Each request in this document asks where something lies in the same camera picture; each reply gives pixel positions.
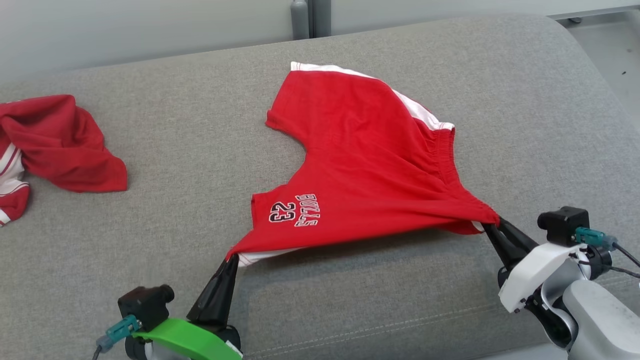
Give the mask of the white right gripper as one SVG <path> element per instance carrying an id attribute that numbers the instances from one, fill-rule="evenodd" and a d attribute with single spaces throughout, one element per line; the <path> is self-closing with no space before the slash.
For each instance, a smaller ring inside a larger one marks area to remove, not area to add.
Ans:
<path id="1" fill-rule="evenodd" d="M 523 309 L 522 299 L 532 296 L 557 271 L 560 271 L 557 278 L 562 280 L 585 278 L 578 262 L 571 257 L 584 249 L 584 244 L 538 246 L 534 239 L 502 217 L 499 225 L 482 224 L 482 227 L 503 267 L 511 271 L 498 292 L 500 302 L 509 313 Z"/>

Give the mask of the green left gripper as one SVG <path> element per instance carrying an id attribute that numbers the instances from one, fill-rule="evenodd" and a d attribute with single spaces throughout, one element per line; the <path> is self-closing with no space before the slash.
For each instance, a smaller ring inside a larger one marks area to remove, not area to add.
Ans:
<path id="1" fill-rule="evenodd" d="M 239 264 L 238 255 L 222 262 L 187 313 L 188 321 L 204 326 L 228 324 Z M 190 322 L 169 318 L 153 330 L 131 335 L 190 360 L 242 360 L 243 355 L 230 342 Z"/>

